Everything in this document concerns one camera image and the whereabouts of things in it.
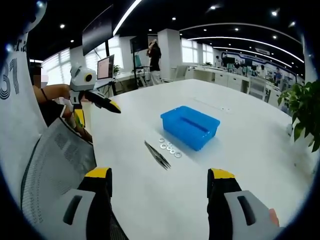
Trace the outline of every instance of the window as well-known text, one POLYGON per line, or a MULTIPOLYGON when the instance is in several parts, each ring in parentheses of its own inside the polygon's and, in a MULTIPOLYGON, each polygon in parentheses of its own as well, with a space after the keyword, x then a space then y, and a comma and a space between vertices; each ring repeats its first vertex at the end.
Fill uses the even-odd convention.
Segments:
MULTIPOLYGON (((114 65, 118 65, 121 69, 124 68, 122 60, 122 52, 120 47, 120 39, 118 36, 115 36, 108 40, 109 53, 114 55, 114 65)), ((94 50, 90 51, 85 55, 85 63, 88 69, 97 71, 98 61, 105 59, 107 57, 106 53, 106 44, 102 43, 97 46, 94 50)))
POLYGON ((212 46, 202 44, 203 49, 203 63, 214 64, 214 49, 212 46))
POLYGON ((88 69, 97 71, 98 69, 98 61, 101 59, 105 59, 107 57, 106 53, 106 44, 102 43, 97 46, 95 49, 90 51, 87 55, 85 55, 85 64, 88 69))
POLYGON ((124 68, 124 63, 122 60, 122 52, 120 47, 120 39, 118 36, 115 36, 108 40, 109 53, 114 55, 114 65, 118 65, 121 69, 124 68))
POLYGON ((70 49, 65 49, 42 63, 48 75, 47 85, 70 84, 70 49))
POLYGON ((182 62, 184 63, 198 63, 198 44, 196 41, 191 41, 182 38, 182 62))

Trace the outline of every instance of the blue plastic tray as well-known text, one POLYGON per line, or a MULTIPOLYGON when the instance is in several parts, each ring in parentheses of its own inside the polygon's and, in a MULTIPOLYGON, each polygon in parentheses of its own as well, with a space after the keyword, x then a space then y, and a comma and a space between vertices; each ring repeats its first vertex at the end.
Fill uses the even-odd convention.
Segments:
POLYGON ((217 132, 220 121, 187 106, 161 115, 163 128, 190 148, 199 151, 217 132))

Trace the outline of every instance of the black ceiling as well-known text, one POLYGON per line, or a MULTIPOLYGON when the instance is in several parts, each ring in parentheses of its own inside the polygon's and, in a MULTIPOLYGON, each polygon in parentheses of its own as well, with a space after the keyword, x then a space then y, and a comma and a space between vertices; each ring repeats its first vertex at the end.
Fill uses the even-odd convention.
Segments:
MULTIPOLYGON (((29 33, 28 51, 30 57, 44 60, 65 48, 81 45, 82 30, 112 2, 114 2, 113 27, 115 27, 134 0, 90 0, 84 3, 79 3, 78 0, 50 0, 43 20, 29 33), (59 28, 61 23, 65 24, 64 29, 59 28)), ((256 0, 185 0, 182 2, 178 0, 142 0, 117 34, 136 36, 156 34, 166 28, 180 31, 193 26, 214 23, 247 23, 278 30, 300 41, 299 21, 297 21, 299 6, 293 7, 291 4, 292 2, 288 0, 264 2, 256 0), (211 6, 216 6, 216 9, 211 10, 211 6), (271 11, 276 10, 279 12, 277 17, 274 17, 271 15, 271 11), (289 27, 292 21, 296 21, 296 25, 289 27)), ((252 39, 275 45, 302 60, 304 59, 300 43, 279 32, 257 26, 235 24, 201 26, 183 30, 181 33, 182 37, 187 39, 199 37, 252 39)), ((283 51, 264 44, 234 39, 204 39, 198 42, 212 43, 212 46, 215 47, 232 47, 253 52, 255 52, 255 48, 264 49, 274 53, 272 57, 275 59, 290 65, 294 62, 293 68, 291 68, 294 73, 303 74, 305 72, 302 62, 283 51)))

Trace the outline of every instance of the metal washer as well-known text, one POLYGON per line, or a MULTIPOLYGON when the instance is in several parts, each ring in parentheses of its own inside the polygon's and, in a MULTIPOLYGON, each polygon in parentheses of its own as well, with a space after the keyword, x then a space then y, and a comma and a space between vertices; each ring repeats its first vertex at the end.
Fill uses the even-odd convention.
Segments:
POLYGON ((182 154, 181 154, 181 152, 176 152, 176 153, 174 154, 174 156, 175 156, 177 159, 179 159, 179 158, 182 157, 182 154))

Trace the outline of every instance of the potted plant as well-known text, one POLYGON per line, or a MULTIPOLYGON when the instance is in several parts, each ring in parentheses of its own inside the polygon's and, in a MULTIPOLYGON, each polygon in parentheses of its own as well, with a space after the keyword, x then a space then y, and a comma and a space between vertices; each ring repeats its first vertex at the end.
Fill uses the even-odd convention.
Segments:
POLYGON ((305 86, 294 84, 292 89, 284 91, 278 104, 284 101, 292 115, 293 139, 296 142, 302 133, 302 138, 312 135, 307 146, 312 146, 312 152, 320 147, 320 81, 308 82, 305 86))
POLYGON ((118 75, 118 73, 120 72, 120 67, 119 65, 114 65, 113 66, 113 75, 118 75))
POLYGON ((210 67, 212 67, 211 62, 209 62, 209 61, 205 62, 205 64, 204 64, 204 65, 205 65, 205 66, 210 66, 210 67))

